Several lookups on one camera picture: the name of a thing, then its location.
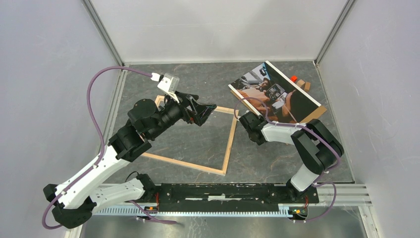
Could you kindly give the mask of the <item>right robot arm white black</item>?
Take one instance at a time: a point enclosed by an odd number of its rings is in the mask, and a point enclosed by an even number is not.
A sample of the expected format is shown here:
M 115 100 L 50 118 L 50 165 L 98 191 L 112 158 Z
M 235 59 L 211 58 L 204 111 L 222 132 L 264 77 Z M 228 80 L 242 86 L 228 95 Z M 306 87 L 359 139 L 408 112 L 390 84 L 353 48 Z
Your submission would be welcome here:
M 247 112 L 239 117 L 239 122 L 250 140 L 258 145 L 280 142 L 297 149 L 303 164 L 286 183 L 286 196 L 292 202 L 301 201 L 308 188 L 322 174 L 338 165 L 344 155 L 342 144 L 318 119 L 290 124 L 268 121 L 263 116 Z

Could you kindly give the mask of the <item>printed photo with white border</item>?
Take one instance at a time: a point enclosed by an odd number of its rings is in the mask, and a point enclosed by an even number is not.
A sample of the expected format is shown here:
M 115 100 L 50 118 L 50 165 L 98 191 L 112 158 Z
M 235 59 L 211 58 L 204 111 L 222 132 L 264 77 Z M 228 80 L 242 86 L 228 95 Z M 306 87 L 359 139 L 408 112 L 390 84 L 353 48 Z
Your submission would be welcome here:
M 228 87 L 271 121 L 300 123 L 322 104 L 299 88 L 269 61 L 259 64 Z

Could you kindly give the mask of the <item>light wooden picture frame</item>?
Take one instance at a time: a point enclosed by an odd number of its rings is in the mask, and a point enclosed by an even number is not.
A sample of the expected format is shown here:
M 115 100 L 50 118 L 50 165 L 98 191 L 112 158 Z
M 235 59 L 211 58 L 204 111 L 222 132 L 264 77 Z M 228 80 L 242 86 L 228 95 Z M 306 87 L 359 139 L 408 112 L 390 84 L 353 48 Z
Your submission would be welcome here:
M 236 117 L 232 108 L 216 107 L 202 126 L 177 122 L 143 157 L 224 176 L 232 150 Z

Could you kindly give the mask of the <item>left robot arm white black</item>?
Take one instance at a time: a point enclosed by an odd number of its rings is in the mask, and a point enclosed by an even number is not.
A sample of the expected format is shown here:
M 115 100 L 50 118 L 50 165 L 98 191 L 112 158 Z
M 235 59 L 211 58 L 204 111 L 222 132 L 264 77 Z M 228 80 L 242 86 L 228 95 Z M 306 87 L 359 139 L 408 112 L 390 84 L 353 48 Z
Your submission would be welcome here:
M 59 227 L 78 227 L 94 213 L 121 202 L 154 199 L 156 186 L 147 174 L 108 188 L 101 184 L 148 151 L 151 142 L 179 120 L 201 126 L 216 109 L 215 104 L 199 103 L 197 95 L 176 92 L 164 99 L 162 107 L 151 99 L 137 101 L 128 112 L 127 123 L 102 146 L 97 157 L 67 181 L 44 187 L 47 211 Z

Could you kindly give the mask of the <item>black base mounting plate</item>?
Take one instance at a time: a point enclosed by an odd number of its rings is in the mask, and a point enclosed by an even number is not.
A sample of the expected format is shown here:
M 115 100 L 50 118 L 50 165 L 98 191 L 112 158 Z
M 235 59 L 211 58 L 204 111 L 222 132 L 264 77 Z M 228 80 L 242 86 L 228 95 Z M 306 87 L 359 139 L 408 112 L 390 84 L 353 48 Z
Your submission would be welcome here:
M 274 212 L 279 204 L 318 204 L 317 189 L 292 199 L 284 183 L 162 183 L 135 201 L 160 212 Z

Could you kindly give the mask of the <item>small wooden cube block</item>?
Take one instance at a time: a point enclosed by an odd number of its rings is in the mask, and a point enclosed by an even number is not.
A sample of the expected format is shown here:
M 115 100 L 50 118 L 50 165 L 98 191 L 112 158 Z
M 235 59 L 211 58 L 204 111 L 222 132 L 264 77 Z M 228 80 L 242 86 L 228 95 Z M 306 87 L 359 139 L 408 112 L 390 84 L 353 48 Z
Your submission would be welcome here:
M 306 83 L 306 82 L 305 82 L 304 80 L 302 80 L 302 79 L 299 79 L 299 80 L 297 80 L 297 81 L 296 81 L 296 85 L 297 85 L 299 88 L 304 87 L 305 83 Z

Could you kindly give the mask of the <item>aluminium rail with comb strip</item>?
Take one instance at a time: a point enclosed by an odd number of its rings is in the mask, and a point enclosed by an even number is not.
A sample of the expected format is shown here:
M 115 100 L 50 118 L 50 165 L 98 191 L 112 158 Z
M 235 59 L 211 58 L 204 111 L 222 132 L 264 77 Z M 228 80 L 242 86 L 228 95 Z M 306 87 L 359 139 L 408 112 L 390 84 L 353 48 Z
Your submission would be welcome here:
M 93 214 L 140 214 L 142 205 L 161 216 L 291 217 L 311 206 L 370 206 L 361 184 L 337 184 L 295 192 L 275 183 L 163 183 L 103 185 L 88 193 Z

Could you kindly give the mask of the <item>rectangular wooden block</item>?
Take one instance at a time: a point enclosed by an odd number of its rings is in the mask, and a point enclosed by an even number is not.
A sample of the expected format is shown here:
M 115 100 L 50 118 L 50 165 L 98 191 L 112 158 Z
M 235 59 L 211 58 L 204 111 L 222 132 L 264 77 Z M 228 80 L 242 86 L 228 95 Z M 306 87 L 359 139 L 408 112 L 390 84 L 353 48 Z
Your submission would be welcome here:
M 311 83 L 310 82 L 306 82 L 304 84 L 304 91 L 305 92 L 309 92 L 310 88 L 311 88 Z

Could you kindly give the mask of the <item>brown cardboard backing board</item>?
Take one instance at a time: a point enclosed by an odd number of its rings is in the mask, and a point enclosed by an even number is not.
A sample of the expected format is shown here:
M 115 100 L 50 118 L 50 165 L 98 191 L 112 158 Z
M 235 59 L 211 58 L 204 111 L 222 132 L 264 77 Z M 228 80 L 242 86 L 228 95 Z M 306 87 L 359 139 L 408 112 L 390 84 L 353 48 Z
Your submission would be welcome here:
M 236 94 L 234 90 L 231 89 L 230 92 L 239 100 L 238 105 L 236 105 L 234 107 L 234 110 L 235 111 L 238 111 L 239 110 L 239 105 L 243 105 L 243 106 L 246 107 L 246 110 L 248 110 L 248 111 L 250 111 L 250 112 L 252 112 L 254 114 L 260 115 L 259 112 L 256 112 L 256 113 L 254 112 L 252 106 L 250 104 L 248 104 L 248 101 L 246 101 L 246 100 L 240 101 L 240 99 L 242 99 L 241 96 L 238 95 L 238 94 Z M 303 120 L 301 120 L 300 123 L 307 123 L 307 122 L 309 122 L 312 119 L 318 119 L 326 111 L 327 111 L 327 108 L 325 106 L 321 105 L 316 110 L 314 110 L 313 112 L 311 112 L 307 117 L 305 117 Z

